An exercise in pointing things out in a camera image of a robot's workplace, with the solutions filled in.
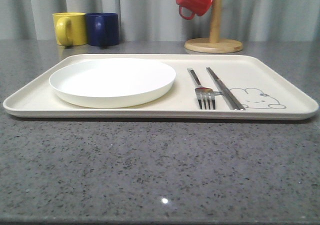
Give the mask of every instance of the metal chopsticks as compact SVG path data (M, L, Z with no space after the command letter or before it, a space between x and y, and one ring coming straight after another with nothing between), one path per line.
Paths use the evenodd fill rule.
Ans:
M220 80L220 78L212 71L210 67L207 67L206 70L211 75L215 85L222 93L225 102L232 110L246 110L245 107L238 101L238 99L230 92L226 85Z

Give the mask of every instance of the dark blue mug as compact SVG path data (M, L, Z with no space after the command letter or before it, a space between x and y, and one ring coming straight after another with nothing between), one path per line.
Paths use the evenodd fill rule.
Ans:
M104 47L119 44L119 22L117 13L87 13L85 15L85 25L89 45Z

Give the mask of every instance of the yellow mug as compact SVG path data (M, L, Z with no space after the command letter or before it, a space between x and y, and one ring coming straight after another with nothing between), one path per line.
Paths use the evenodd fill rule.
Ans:
M56 43L62 46L83 45L88 42L85 13L53 13Z

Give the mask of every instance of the tray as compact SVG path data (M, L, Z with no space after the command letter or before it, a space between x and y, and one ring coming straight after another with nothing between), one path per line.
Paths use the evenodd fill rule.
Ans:
M52 73L74 63L106 58L158 60L173 67L176 79L164 96L126 108L86 108L69 104L56 96L49 84ZM206 71L211 67L245 111L230 110L221 95L216 110L200 110L195 84L187 68L193 68L205 87L216 89ZM197 118L241 120L304 120L319 105L260 60L244 55L212 54L80 54L67 57L13 93L4 102L5 110L27 118Z

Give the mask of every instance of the wooden stand base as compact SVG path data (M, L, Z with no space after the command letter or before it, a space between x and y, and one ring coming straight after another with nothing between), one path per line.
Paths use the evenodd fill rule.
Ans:
M217 43L209 42L209 38L196 38L185 42L186 49L210 54L234 53L243 49L242 42L232 39L221 39Z

